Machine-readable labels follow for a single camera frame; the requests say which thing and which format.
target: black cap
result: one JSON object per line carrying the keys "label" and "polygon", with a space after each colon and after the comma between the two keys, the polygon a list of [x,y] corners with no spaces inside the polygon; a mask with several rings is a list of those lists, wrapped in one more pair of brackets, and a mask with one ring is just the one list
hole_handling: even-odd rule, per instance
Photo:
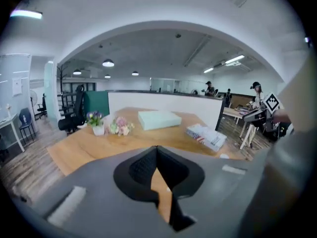
{"label": "black cap", "polygon": [[254,83],[252,84],[252,86],[250,86],[250,89],[254,89],[254,88],[256,88],[257,86],[261,86],[261,84],[258,83],[258,82],[254,82]]}

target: white flower pot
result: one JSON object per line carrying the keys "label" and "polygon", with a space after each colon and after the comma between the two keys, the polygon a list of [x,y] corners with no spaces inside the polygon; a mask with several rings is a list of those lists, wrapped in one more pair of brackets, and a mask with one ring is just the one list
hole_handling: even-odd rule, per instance
{"label": "white flower pot", "polygon": [[93,127],[93,131],[96,136],[102,136],[105,134],[105,126],[104,125],[95,126]]}

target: blue chair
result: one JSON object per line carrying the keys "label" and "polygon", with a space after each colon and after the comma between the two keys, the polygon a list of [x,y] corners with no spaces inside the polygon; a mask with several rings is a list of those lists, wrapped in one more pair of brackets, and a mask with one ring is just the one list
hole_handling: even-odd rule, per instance
{"label": "blue chair", "polygon": [[24,137],[23,137],[23,134],[22,134],[22,130],[24,131],[24,134],[25,134],[26,139],[29,141],[29,139],[28,139],[28,137],[27,137],[27,135],[26,135],[26,133],[25,133],[25,130],[24,130],[24,129],[26,129],[26,128],[29,128],[31,138],[32,138],[32,140],[34,141],[33,136],[32,136],[32,133],[31,133],[30,126],[32,127],[32,130],[33,130],[33,134],[34,134],[34,135],[35,135],[35,132],[34,132],[33,125],[32,125],[31,113],[30,113],[30,111],[29,111],[28,108],[21,109],[21,112],[20,112],[20,115],[19,115],[19,119],[20,119],[20,121],[22,122],[22,125],[21,125],[21,127],[20,127],[19,129],[20,129],[20,133],[21,133],[21,135],[22,135],[24,144],[25,144],[25,140],[24,140]]}

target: white box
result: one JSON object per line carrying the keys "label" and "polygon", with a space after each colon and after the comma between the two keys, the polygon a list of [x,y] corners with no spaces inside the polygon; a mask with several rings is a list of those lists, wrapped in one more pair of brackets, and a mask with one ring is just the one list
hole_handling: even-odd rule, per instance
{"label": "white box", "polygon": [[223,146],[227,138],[227,136],[200,124],[187,127],[186,133],[215,152]]}
{"label": "white box", "polygon": [[182,118],[168,111],[139,111],[138,118],[143,130],[177,126]]}

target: paper notice on door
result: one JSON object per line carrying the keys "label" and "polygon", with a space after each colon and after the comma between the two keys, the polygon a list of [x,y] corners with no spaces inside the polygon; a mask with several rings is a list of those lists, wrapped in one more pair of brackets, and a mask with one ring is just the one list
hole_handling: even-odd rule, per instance
{"label": "paper notice on door", "polygon": [[22,94],[22,79],[20,77],[12,78],[12,95]]}

